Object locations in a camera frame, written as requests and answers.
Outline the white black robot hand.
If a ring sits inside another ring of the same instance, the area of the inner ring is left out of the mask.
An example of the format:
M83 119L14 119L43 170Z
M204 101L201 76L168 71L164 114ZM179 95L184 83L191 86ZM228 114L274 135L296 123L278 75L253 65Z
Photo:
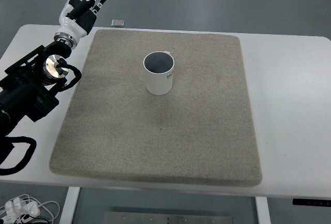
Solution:
M60 16L60 28L54 40L75 49L81 38L87 36L97 19L97 14L107 0L67 0Z

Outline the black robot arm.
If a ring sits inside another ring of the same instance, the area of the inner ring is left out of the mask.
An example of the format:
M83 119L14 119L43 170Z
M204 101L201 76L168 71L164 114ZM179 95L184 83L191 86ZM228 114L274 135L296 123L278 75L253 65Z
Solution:
M5 70L1 80L1 136L10 134L27 116L33 122L58 104L56 94L75 86L82 74L66 59L72 46L64 38L39 46Z

